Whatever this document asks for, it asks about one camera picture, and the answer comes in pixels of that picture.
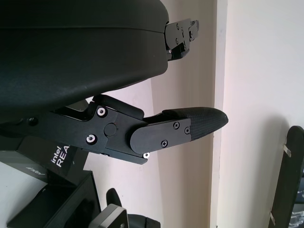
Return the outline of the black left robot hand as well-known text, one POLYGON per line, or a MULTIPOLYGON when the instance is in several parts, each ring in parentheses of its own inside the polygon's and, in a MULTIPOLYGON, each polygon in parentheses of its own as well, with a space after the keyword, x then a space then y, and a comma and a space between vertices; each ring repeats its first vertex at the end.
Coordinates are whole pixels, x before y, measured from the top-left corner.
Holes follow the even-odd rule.
POLYGON ((3 0, 0 134, 35 136, 144 164, 147 154, 228 123, 215 108, 143 110, 107 96, 187 55, 199 22, 169 22, 159 0, 3 0))

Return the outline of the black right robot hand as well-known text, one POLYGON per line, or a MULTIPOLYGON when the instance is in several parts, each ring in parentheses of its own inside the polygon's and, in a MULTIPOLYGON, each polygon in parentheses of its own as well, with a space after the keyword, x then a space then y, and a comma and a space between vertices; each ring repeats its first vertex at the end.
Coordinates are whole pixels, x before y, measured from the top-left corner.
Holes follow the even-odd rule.
MULTIPOLYGON (((106 193, 107 206, 110 204, 122 207, 120 198, 114 188, 111 188, 106 193)), ((128 222, 130 228, 161 228, 160 222, 137 214, 128 214, 128 222)))

